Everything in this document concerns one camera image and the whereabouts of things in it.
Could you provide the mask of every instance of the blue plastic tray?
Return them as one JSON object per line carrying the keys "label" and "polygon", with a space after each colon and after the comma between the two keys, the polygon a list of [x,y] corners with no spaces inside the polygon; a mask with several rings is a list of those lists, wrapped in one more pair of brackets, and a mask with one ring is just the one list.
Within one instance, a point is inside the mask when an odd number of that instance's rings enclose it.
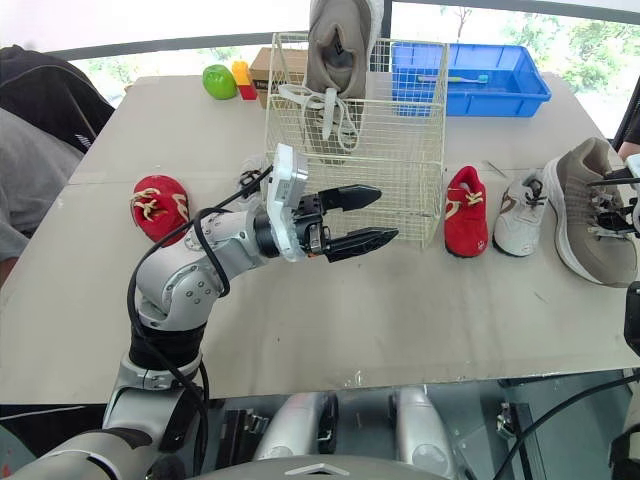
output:
{"label": "blue plastic tray", "polygon": [[[449,77],[477,79],[486,84],[449,82],[447,115],[532,117],[551,91],[540,77],[525,47],[512,45],[451,44]],[[392,46],[392,94],[400,102],[431,102],[442,48],[438,45],[398,42]],[[400,105],[399,115],[424,116],[429,107]]]}

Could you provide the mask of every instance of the apple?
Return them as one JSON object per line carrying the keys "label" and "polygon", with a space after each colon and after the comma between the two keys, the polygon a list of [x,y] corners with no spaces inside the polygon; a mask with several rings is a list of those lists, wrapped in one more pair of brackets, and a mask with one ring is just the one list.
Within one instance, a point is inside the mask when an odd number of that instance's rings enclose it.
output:
{"label": "apple", "polygon": [[236,96],[236,81],[224,65],[210,65],[202,72],[202,85],[213,98],[226,100]]}

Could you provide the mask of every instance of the wire basket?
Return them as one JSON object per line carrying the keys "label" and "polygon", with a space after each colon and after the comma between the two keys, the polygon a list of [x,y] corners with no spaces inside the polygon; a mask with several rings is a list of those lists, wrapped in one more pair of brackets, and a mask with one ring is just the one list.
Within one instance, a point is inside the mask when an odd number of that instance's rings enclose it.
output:
{"label": "wire basket", "polygon": [[357,183],[382,191],[378,201],[362,210],[329,212],[326,224],[334,236],[368,226],[396,227],[398,238],[425,246],[433,238],[442,204],[448,46],[415,42],[431,45],[440,54],[429,71],[433,81],[421,85],[420,101],[414,101],[407,90],[398,89],[399,82],[406,80],[403,75],[410,74],[393,73],[394,62],[400,63],[398,55],[410,54],[406,48],[394,49],[396,43],[400,44],[386,39],[376,42],[365,98],[345,100],[359,129],[357,146],[346,151],[337,135],[320,138],[321,129],[310,124],[308,111],[279,93],[282,84],[304,84],[308,37],[275,33],[265,132],[267,161],[273,161],[276,145],[285,143],[308,157],[308,192]]}

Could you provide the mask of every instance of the red shoe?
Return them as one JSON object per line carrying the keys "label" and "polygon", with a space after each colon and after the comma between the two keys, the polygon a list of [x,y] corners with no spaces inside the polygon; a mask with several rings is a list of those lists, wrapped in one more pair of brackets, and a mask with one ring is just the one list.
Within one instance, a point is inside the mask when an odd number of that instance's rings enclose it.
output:
{"label": "red shoe", "polygon": [[463,167],[447,189],[444,244],[458,257],[476,257],[487,248],[487,192],[473,167]]}
{"label": "red shoe", "polygon": [[[182,185],[165,175],[150,175],[133,188],[131,199],[133,221],[154,242],[189,221],[189,199]],[[167,247],[186,232],[165,242]]]}

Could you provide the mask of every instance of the table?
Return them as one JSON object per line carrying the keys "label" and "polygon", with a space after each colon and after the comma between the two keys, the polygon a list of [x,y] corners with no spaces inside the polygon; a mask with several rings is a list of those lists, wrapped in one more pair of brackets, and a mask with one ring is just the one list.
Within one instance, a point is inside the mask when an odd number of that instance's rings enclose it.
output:
{"label": "table", "polygon": [[[479,169],[490,228],[510,180],[486,161],[513,178],[600,135],[568,86],[544,78],[553,99],[531,119],[447,119],[445,182],[463,164]],[[262,151],[264,110],[214,101],[199,82],[139,80],[42,222],[0,294],[0,403],[106,402],[129,345],[127,282],[150,246],[130,218],[134,183],[170,174],[194,212],[232,193],[243,159]],[[554,226],[549,208],[524,259],[493,248],[455,258],[440,226],[424,250],[393,242],[248,272],[214,305],[202,344],[213,396],[637,366],[625,290],[564,267]]]}

